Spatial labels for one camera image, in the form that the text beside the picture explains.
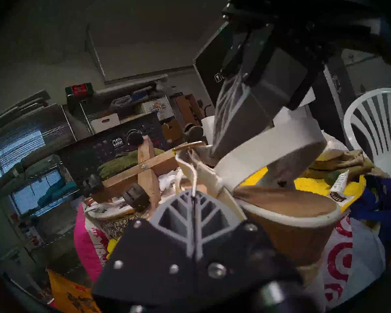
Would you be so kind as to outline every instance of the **gray wall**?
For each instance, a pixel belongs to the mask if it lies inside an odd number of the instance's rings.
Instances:
[[[349,78],[355,94],[360,94],[361,85],[365,91],[391,87],[391,65],[385,64],[381,57],[372,59],[370,54],[345,49],[342,53]]]

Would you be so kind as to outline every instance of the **pink fabric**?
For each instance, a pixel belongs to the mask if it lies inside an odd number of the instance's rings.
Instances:
[[[97,228],[91,228],[91,231],[85,227],[85,216],[83,204],[78,205],[77,218],[74,228],[74,245],[78,258],[93,282],[97,281],[104,263],[107,261],[107,244],[108,240],[103,232]],[[90,233],[93,234],[100,242],[94,244]]]

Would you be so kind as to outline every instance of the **orange fabric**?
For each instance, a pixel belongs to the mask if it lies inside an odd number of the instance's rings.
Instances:
[[[55,306],[64,313],[101,313],[91,290],[48,270]]]

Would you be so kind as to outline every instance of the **red label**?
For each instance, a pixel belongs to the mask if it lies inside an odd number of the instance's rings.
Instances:
[[[87,95],[87,87],[85,84],[74,85],[71,88],[75,97]]]

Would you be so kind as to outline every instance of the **tube of glue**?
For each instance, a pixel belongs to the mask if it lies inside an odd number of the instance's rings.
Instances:
[[[334,182],[332,188],[330,189],[327,197],[334,200],[342,208],[347,202],[353,199],[353,196],[346,196],[344,194],[346,184],[348,181],[349,170],[339,175],[339,177]]]

